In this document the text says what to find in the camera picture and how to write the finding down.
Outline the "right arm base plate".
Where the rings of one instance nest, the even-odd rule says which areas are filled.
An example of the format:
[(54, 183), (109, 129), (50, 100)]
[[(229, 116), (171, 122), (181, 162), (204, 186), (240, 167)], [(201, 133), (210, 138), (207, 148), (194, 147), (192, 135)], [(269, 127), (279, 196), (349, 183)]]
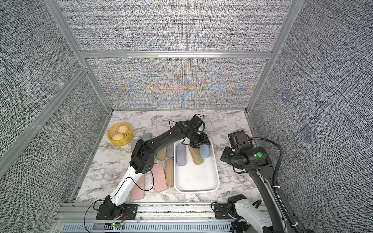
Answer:
[(226, 203), (212, 203), (211, 209), (214, 212), (215, 219), (220, 219), (220, 220), (235, 219), (229, 214)]

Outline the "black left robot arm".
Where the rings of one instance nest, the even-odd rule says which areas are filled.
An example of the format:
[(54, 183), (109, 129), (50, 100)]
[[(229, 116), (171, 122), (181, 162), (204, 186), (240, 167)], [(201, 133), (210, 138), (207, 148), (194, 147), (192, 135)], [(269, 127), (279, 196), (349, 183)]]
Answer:
[(208, 135), (204, 132), (204, 115), (195, 114), (190, 120), (178, 121), (165, 133), (144, 141), (137, 141), (131, 154), (129, 167), (116, 189), (103, 199), (103, 203), (95, 209), (97, 220), (116, 220), (124, 218), (124, 205), (137, 181), (154, 166), (155, 156), (168, 145), (182, 139), (189, 139), (193, 148), (211, 145)]

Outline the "purple fabric glasses case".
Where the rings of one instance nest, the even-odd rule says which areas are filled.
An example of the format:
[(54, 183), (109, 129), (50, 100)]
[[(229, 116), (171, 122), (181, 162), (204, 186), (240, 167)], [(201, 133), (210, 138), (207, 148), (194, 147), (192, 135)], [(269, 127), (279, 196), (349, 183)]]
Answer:
[(185, 166), (187, 164), (187, 147), (186, 145), (179, 143), (177, 145), (177, 155), (176, 155), (176, 162), (178, 166)]

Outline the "tan glasses case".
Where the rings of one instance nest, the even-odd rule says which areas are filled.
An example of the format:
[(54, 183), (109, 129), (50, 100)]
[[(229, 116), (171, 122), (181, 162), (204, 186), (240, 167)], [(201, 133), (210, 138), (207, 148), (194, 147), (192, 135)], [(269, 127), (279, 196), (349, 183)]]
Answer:
[(164, 161), (166, 157), (167, 157), (167, 147), (160, 150), (156, 155), (156, 159), (159, 161)]
[(195, 165), (201, 165), (204, 162), (204, 159), (201, 157), (201, 151), (199, 148), (193, 148), (188, 146), (189, 152), (192, 156), (192, 160)]
[(168, 159), (165, 162), (165, 178), (167, 186), (174, 186), (174, 160)]

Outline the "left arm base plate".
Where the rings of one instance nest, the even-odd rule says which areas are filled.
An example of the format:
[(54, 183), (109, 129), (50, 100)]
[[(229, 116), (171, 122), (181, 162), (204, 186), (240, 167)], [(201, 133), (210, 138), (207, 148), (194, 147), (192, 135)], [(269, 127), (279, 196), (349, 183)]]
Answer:
[(102, 204), (96, 215), (96, 220), (135, 220), (138, 212), (137, 204), (123, 204), (114, 206), (112, 204)]

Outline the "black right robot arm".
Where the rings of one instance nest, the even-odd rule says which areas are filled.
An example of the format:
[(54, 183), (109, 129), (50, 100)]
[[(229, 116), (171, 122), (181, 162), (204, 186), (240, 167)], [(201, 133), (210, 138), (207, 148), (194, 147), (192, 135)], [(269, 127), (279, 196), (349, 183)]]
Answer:
[(263, 147), (255, 146), (245, 131), (228, 135), (231, 146), (226, 147), (221, 160), (232, 166), (235, 173), (249, 174), (258, 188), (268, 215), (260, 212), (242, 195), (230, 197), (227, 202), (228, 213), (239, 218), (258, 233), (309, 233), (304, 224), (297, 218), (287, 201), (278, 181), (279, 169), (283, 159), (283, 150), (275, 142), (280, 152), (276, 165)]

